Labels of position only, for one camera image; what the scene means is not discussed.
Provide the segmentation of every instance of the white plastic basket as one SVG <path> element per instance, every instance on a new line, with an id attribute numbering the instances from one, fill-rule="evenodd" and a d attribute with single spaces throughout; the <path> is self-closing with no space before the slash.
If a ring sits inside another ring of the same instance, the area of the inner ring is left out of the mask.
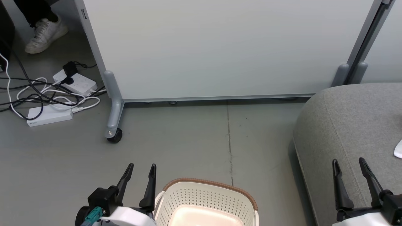
<path id="1" fill-rule="evenodd" d="M 158 226 L 259 226 L 257 204 L 250 194 L 213 181 L 173 180 L 155 203 Z"/>

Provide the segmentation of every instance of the white sneaker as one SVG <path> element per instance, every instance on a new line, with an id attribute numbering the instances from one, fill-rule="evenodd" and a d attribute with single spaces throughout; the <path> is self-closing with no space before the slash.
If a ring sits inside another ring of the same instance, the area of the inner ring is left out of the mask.
<path id="1" fill-rule="evenodd" d="M 62 23 L 61 17 L 58 17 L 57 22 L 45 18 L 36 22 L 35 36 L 25 46 L 25 52 L 30 54 L 43 52 L 52 42 L 67 34 L 68 28 Z"/>

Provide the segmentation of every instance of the gray sofa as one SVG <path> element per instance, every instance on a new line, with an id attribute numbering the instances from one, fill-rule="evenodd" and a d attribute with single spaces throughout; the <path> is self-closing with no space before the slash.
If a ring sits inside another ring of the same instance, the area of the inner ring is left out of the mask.
<path id="1" fill-rule="evenodd" d="M 355 207 L 371 203 L 359 157 L 366 159 L 384 189 L 402 193 L 402 159 L 393 156 L 401 139 L 402 83 L 328 88 L 306 103 L 293 141 L 318 226 L 336 223 L 334 158 Z"/>

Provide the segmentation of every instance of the power strip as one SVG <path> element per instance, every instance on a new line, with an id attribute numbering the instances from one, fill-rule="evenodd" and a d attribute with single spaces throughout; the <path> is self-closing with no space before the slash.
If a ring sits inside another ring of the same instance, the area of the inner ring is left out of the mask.
<path id="1" fill-rule="evenodd" d="M 61 82 L 63 79 L 65 79 L 67 76 L 64 72 L 64 70 L 59 71 L 57 74 L 53 76 L 54 82 Z M 66 87 L 67 89 L 71 90 L 73 93 L 81 94 L 83 96 L 89 96 L 91 95 L 92 91 L 91 90 L 97 90 L 98 86 L 96 85 L 96 82 L 82 76 L 80 74 L 75 74 L 71 76 L 71 78 L 74 80 L 72 84 L 62 84 L 61 86 Z"/>
<path id="2" fill-rule="evenodd" d="M 69 106 L 65 106 L 62 104 L 54 104 L 54 106 L 63 108 L 68 108 Z M 29 109 L 28 118 L 33 118 L 37 116 L 41 112 L 41 107 L 34 107 Z M 27 120 L 27 123 L 30 127 L 37 125 L 45 125 L 49 123 L 65 121 L 73 119 L 73 111 L 72 109 L 67 109 L 65 111 L 56 110 L 52 106 L 44 106 L 42 114 L 34 120 Z"/>

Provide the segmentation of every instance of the floor seam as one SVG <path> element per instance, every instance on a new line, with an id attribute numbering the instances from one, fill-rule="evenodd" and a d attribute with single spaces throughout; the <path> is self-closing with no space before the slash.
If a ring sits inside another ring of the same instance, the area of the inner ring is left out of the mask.
<path id="1" fill-rule="evenodd" d="M 230 163 L 230 177 L 232 179 L 233 186 L 233 155 L 232 155 L 232 147 L 230 145 L 230 122 L 229 122 L 229 102 L 226 101 L 226 112 L 228 114 L 228 138 L 229 138 L 229 163 Z"/>

